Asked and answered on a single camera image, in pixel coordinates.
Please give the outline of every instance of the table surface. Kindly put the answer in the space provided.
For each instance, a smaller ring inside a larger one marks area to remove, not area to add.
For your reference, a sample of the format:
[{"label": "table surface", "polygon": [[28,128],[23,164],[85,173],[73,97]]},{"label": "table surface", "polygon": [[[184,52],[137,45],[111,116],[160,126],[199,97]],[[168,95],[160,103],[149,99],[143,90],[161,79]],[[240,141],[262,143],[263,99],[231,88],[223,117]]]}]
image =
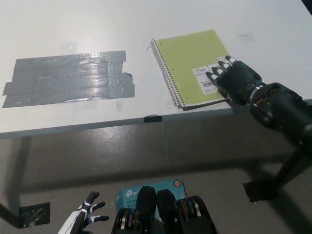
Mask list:
[{"label": "table surface", "polygon": [[[266,83],[312,99],[312,17],[300,0],[5,0],[0,8],[0,91],[16,59],[125,50],[134,98],[0,109],[0,137],[18,137],[230,113],[226,103],[189,112],[173,106],[151,38],[215,29],[230,54]],[[1,96],[0,106],[6,96]]]}]

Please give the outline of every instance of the concrete floor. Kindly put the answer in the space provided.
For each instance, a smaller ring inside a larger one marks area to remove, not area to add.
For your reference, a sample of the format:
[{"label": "concrete floor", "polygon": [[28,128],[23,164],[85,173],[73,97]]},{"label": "concrete floor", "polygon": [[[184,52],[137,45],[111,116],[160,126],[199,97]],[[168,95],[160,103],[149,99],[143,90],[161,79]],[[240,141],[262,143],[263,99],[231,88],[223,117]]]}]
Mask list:
[{"label": "concrete floor", "polygon": [[0,220],[0,233],[57,233],[91,191],[111,219],[87,229],[110,233],[123,187],[179,177],[187,195],[204,200],[220,234],[312,232],[311,162],[274,201],[250,203],[242,183],[274,174],[293,148],[248,114],[160,122],[0,140],[0,202],[51,202],[50,224],[18,230]]}]

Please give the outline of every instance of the yellow-green notebook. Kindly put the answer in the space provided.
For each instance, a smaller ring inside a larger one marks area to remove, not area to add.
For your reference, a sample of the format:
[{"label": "yellow-green notebook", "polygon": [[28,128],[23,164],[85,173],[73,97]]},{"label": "yellow-green notebook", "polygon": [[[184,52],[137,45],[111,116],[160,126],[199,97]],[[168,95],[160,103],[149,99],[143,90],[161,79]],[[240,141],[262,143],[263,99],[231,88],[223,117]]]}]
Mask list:
[{"label": "yellow-green notebook", "polygon": [[214,30],[152,39],[151,48],[177,107],[190,110],[225,100],[205,74],[229,54]]}]

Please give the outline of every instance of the robotic arm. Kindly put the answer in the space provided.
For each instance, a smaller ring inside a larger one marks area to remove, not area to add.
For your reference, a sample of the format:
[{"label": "robotic arm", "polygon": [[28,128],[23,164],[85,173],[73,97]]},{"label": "robotic arm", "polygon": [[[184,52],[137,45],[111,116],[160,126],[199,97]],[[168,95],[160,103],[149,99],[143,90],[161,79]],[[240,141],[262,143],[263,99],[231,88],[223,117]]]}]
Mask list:
[{"label": "robotic arm", "polygon": [[261,76],[242,61],[230,56],[226,60],[206,73],[220,93],[236,104],[249,104],[260,124],[281,131],[299,152],[312,157],[312,106],[279,83],[263,83]]},{"label": "robotic arm", "polygon": [[95,205],[92,205],[92,203],[96,198],[98,198],[98,196],[99,192],[97,193],[91,192],[88,198],[78,207],[78,209],[71,213],[71,215],[65,221],[58,234],[88,233],[83,231],[83,229],[87,227],[88,224],[108,220],[109,216],[98,215],[89,217],[90,214],[92,214],[92,212],[105,205],[105,202],[100,202]]}]

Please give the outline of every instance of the robot finger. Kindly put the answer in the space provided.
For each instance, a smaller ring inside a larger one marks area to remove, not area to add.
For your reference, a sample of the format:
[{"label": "robot finger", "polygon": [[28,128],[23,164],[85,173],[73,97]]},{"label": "robot finger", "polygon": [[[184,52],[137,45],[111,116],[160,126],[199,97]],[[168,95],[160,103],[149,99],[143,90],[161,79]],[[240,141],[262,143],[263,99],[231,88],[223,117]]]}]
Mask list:
[{"label": "robot finger", "polygon": [[90,217],[84,221],[83,228],[85,228],[86,226],[88,226],[91,223],[95,223],[98,221],[106,221],[108,219],[109,219],[109,216],[103,216],[103,215],[92,216],[92,217]]},{"label": "robot finger", "polygon": [[216,82],[219,79],[219,77],[216,74],[213,74],[211,72],[206,72],[206,76],[216,86]]},{"label": "robot finger", "polygon": [[231,57],[231,56],[225,56],[225,59],[227,60],[227,61],[229,61],[230,62],[230,64],[234,64],[237,60],[236,59],[234,59],[233,57]]},{"label": "robot finger", "polygon": [[93,205],[93,206],[91,207],[90,211],[89,211],[89,214],[91,214],[92,212],[94,212],[95,210],[97,210],[97,209],[99,209],[99,208],[102,208],[103,206],[105,206],[105,201]]},{"label": "robot finger", "polygon": [[224,73],[224,71],[218,67],[212,67],[211,70],[218,77],[220,77]]},{"label": "robot finger", "polygon": [[225,71],[226,71],[229,67],[232,66],[232,64],[228,64],[228,63],[223,62],[223,61],[219,61],[218,64],[219,64],[222,68],[224,68]]},{"label": "robot finger", "polygon": [[85,203],[87,204],[92,204],[94,202],[95,199],[97,199],[99,196],[99,192],[90,192],[88,198],[86,199]]}]

